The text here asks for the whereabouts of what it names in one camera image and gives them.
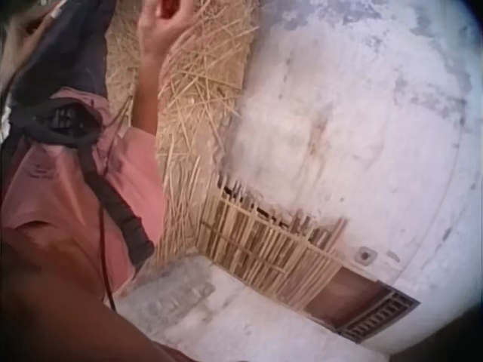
person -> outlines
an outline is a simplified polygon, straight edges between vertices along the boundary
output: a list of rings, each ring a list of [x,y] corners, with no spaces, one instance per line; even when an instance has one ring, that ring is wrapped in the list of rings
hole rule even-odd
[[[2,175],[2,360],[191,360],[150,341],[104,302],[145,261],[133,262],[117,209],[132,214],[135,237],[147,237],[154,247],[162,236],[164,195],[155,161],[159,74],[171,45],[194,20],[193,0],[180,0],[172,17],[165,16],[163,4],[143,2],[132,121],[123,137],[109,110],[105,81],[105,33],[115,0],[54,4],[54,13],[43,14],[36,30],[24,33],[17,64],[4,73],[9,81],[16,79],[8,95],[12,127],[13,118],[24,121],[27,115],[61,136],[83,130],[79,114],[102,124],[93,128],[100,134],[87,155],[95,162],[95,176],[102,175],[102,185],[117,195],[118,207],[104,207],[105,189],[96,192],[95,183],[88,182],[85,150],[81,157],[80,148],[22,134]],[[33,111],[66,100],[71,107],[66,110]],[[7,150],[2,145],[2,153]]]

fingers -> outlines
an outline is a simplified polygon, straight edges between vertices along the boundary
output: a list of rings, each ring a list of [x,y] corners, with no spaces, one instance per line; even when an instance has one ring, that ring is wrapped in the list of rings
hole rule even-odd
[[[155,17],[159,12],[162,0],[144,0],[143,14],[149,17]]]
[[[54,22],[54,18],[51,15],[47,15],[37,30],[27,38],[25,43],[23,44],[22,49],[22,61],[25,62],[28,57],[33,53],[33,51],[37,48],[40,39],[44,35],[45,31],[52,25]]]
[[[36,5],[21,15],[24,24],[29,24],[37,20],[41,20],[47,16],[57,5],[58,1],[51,2],[48,5]]]
[[[174,15],[173,20],[191,25],[195,16],[195,2],[193,0],[180,0],[180,9]]]
[[[60,13],[62,12],[62,7],[66,4],[66,2],[67,0],[60,0],[57,2],[57,4],[55,5],[55,8],[50,13],[50,16],[53,19],[57,19],[59,17]]]

black strap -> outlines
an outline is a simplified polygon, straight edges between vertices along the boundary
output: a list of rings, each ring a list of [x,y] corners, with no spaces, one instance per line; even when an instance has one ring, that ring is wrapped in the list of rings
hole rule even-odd
[[[141,219],[134,215],[131,207],[117,190],[99,175],[90,145],[79,147],[78,159],[85,183],[89,185],[111,219],[121,229],[128,246],[129,260],[138,272],[154,253],[154,245],[144,231]]]
[[[82,122],[85,125],[85,131],[79,137],[61,134],[53,130],[50,124],[42,123],[42,118],[49,117],[57,109],[69,106],[76,107],[83,112],[79,116],[79,123]],[[14,108],[11,112],[10,122],[39,143],[76,149],[80,144],[95,144],[100,135],[102,117],[98,111],[86,106],[83,102],[66,97],[52,99],[37,106]]]

bamboo fence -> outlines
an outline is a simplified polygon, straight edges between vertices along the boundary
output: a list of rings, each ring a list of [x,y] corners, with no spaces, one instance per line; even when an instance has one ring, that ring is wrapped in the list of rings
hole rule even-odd
[[[342,268],[336,246],[347,221],[329,230],[296,215],[290,225],[261,210],[236,183],[214,178],[198,234],[198,249],[259,293],[302,311]]]

dry straw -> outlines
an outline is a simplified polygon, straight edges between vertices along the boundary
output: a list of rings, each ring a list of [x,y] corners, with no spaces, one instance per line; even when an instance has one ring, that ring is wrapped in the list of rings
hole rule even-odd
[[[107,83],[116,113],[137,76],[141,1],[121,0],[108,32]],[[196,24],[173,46],[161,74],[158,162],[166,195],[165,234],[152,262],[195,246],[206,175],[223,152],[220,122],[235,113],[257,30],[258,0],[200,0]]]

